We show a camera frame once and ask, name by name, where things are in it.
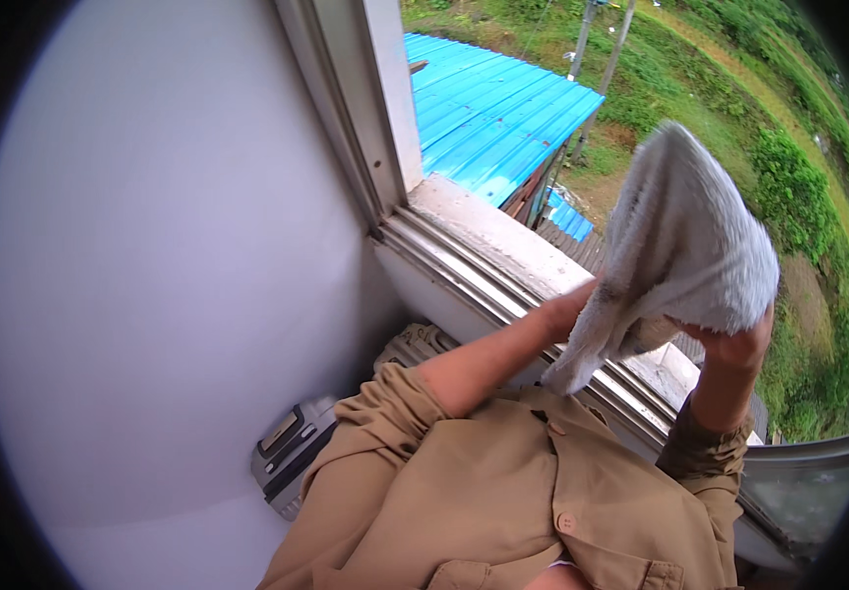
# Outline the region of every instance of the white towel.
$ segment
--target white towel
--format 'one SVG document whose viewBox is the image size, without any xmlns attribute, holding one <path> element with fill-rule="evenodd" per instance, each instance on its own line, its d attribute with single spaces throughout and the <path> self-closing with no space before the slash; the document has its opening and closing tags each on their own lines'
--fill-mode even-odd
<svg viewBox="0 0 849 590">
<path fill-rule="evenodd" d="M 565 353 L 543 375 L 574 395 L 607 359 L 659 347 L 665 315 L 734 334 L 756 324 L 779 261 L 719 162 L 683 125 L 662 124 L 634 152 L 605 230 L 607 264 Z"/>
</svg>

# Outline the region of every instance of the silver suitcase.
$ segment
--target silver suitcase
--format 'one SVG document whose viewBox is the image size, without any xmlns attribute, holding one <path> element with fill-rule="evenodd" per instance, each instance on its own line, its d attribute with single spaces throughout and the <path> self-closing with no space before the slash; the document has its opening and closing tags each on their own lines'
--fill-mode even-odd
<svg viewBox="0 0 849 590">
<path fill-rule="evenodd" d="M 257 442 L 251 473 L 271 508 L 293 522 L 300 512 L 300 484 L 336 429 L 336 397 L 324 395 L 293 406 L 276 429 Z"/>
</svg>

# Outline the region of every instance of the utility pole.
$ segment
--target utility pole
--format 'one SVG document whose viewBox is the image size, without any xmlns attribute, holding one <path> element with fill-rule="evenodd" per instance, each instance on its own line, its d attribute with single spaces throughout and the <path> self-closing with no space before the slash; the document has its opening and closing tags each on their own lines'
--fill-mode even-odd
<svg viewBox="0 0 849 590">
<path fill-rule="evenodd" d="M 611 76 L 614 75 L 614 66 L 618 64 L 618 56 L 621 54 L 621 47 L 625 44 L 625 37 L 628 36 L 631 19 L 634 18 L 634 2 L 635 0 L 628 0 L 628 9 L 625 10 L 625 19 L 621 23 L 621 30 L 618 31 L 618 40 L 614 42 L 614 48 L 611 50 L 611 56 L 607 59 L 607 66 L 605 66 L 605 74 L 602 75 L 602 81 L 598 84 L 598 93 L 602 96 L 605 95 L 607 86 L 611 82 Z M 596 123 L 597 113 L 598 110 L 593 112 L 588 120 L 585 121 L 582 127 L 582 133 L 578 136 L 576 147 L 572 150 L 572 156 L 570 157 L 572 161 L 578 161 L 581 158 L 582 146 L 589 138 L 589 131 L 592 130 L 592 125 Z"/>
<path fill-rule="evenodd" d="M 578 30 L 578 42 L 576 43 L 576 56 L 572 58 L 572 67 L 569 68 L 569 81 L 575 80 L 578 76 L 578 68 L 582 65 L 582 54 L 585 53 L 585 43 L 589 40 L 589 25 L 596 17 L 598 0 L 589 0 L 585 4 L 585 13 L 582 16 L 582 28 Z"/>
</svg>

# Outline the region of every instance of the jacket sleeve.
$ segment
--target jacket sleeve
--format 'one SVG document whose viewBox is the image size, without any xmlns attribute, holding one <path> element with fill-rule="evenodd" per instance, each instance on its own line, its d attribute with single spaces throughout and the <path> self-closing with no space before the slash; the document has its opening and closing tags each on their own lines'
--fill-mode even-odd
<svg viewBox="0 0 849 590">
<path fill-rule="evenodd" d="M 736 579 L 732 525 L 743 514 L 736 496 L 746 441 L 753 426 L 752 413 L 747 413 L 746 421 L 735 431 L 708 431 L 694 419 L 688 397 L 657 460 L 662 471 L 703 502 L 710 514 L 724 572 L 732 584 Z"/>
<path fill-rule="evenodd" d="M 338 425 L 303 477 L 300 513 L 258 589 L 311 586 L 317 567 L 342 567 L 395 476 L 438 420 L 451 416 L 414 368 L 383 364 L 336 405 Z"/>
</svg>

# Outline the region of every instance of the person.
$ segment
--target person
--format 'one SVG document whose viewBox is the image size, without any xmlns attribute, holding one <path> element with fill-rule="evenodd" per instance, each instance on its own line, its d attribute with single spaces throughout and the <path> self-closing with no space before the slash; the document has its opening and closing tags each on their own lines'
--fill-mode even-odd
<svg viewBox="0 0 849 590">
<path fill-rule="evenodd" d="M 565 342 L 596 280 L 336 406 L 260 589 L 634 590 L 736 584 L 732 525 L 772 306 L 706 360 L 655 465 L 603 415 L 541 387 L 497 392 Z"/>
</svg>

